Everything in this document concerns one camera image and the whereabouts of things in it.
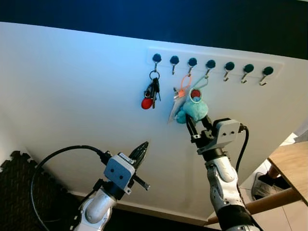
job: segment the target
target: teal plush toy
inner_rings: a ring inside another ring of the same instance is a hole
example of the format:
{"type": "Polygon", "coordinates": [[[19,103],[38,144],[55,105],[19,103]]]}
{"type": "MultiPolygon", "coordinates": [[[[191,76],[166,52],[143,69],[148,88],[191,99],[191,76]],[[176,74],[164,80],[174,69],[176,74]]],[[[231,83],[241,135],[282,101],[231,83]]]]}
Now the teal plush toy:
{"type": "Polygon", "coordinates": [[[190,115],[195,122],[198,122],[207,115],[207,112],[208,107],[206,103],[200,97],[193,97],[180,108],[177,114],[177,122],[179,124],[185,124],[186,114],[190,115]]]}

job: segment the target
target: tiled floor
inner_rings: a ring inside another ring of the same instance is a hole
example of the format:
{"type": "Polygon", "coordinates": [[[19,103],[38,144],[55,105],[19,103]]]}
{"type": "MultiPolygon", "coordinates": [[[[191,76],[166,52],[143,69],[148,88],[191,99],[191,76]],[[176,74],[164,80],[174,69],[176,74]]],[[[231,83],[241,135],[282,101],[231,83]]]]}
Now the tiled floor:
{"type": "MultiPolygon", "coordinates": [[[[294,143],[295,134],[291,134],[281,145],[294,143]]],[[[252,175],[240,186],[245,203],[251,202],[251,188],[257,172],[266,173],[270,163],[266,160],[252,175]]],[[[308,231],[308,207],[302,201],[278,207],[253,215],[257,223],[264,231],[308,231]]],[[[219,224],[206,226],[220,230],[219,224]]]]}

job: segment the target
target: wooden table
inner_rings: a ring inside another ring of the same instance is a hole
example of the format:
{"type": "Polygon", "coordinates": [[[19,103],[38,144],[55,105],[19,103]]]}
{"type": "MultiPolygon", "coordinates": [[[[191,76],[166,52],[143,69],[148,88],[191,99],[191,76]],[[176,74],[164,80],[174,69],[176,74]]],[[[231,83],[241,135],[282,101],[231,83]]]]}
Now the wooden table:
{"type": "MultiPolygon", "coordinates": [[[[261,213],[299,200],[308,206],[308,142],[280,146],[268,160],[291,187],[246,204],[249,212],[261,213]]],[[[217,217],[208,219],[206,225],[214,223],[217,217]]]]}

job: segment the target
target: red key fob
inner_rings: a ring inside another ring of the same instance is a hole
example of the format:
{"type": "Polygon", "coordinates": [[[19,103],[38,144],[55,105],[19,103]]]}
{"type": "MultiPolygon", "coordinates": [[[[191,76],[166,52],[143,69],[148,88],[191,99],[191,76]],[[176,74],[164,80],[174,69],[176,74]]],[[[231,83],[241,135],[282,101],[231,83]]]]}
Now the red key fob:
{"type": "Polygon", "coordinates": [[[150,98],[144,98],[143,101],[141,102],[141,107],[143,109],[149,109],[153,104],[153,100],[150,98]]]}

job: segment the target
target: baseboard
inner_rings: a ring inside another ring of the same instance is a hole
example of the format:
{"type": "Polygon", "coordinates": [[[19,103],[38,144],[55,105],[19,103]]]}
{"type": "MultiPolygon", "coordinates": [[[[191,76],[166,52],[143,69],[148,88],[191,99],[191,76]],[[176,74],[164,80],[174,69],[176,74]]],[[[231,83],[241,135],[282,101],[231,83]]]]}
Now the baseboard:
{"type": "MultiPolygon", "coordinates": [[[[70,193],[75,195],[80,200],[82,200],[82,198],[85,196],[84,193],[78,193],[74,191],[70,191],[70,193]]],[[[135,203],[129,203],[125,201],[119,201],[117,205],[115,206],[115,208],[129,211],[129,212],[149,215],[149,216],[153,216],[157,218],[163,218],[163,219],[183,222],[187,224],[202,226],[202,227],[206,224],[206,221],[207,221],[206,218],[194,217],[194,216],[190,216],[187,214],[175,213],[173,211],[168,211],[168,210],[164,210],[160,208],[154,208],[150,206],[139,205],[135,203]]]]}

